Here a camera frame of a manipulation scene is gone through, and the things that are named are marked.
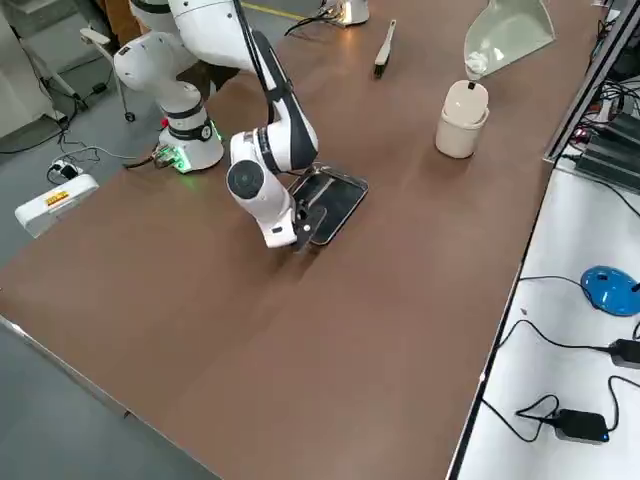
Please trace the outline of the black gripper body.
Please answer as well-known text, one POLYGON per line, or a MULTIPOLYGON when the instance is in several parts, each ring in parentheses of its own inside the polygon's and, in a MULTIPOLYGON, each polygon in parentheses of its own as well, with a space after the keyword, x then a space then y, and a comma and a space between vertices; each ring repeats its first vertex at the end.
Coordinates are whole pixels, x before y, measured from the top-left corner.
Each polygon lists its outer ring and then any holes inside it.
POLYGON ((293 220, 296 240, 292 244, 294 252, 301 252, 308 246, 317 244, 317 234, 327 214, 328 210, 323 205, 311 205, 306 200, 296 202, 293 220))

